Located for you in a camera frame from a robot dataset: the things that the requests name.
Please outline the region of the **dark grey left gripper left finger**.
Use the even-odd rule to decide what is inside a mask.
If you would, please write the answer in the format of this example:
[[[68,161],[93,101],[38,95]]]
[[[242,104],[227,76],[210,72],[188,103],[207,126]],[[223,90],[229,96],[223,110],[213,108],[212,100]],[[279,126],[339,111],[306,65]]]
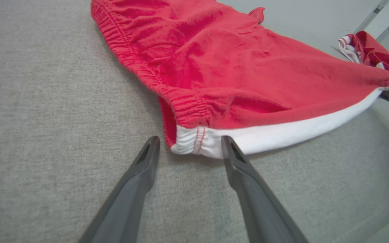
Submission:
[[[153,188],[160,140],[150,137],[83,233],[81,243],[135,243],[145,198]]]

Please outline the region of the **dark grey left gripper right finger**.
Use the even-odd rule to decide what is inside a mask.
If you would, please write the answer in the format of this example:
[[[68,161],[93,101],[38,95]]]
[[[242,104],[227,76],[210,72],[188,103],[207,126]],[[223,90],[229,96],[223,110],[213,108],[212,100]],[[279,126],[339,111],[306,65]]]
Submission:
[[[236,192],[251,243],[306,243],[307,239],[230,136],[221,137],[230,186]]]

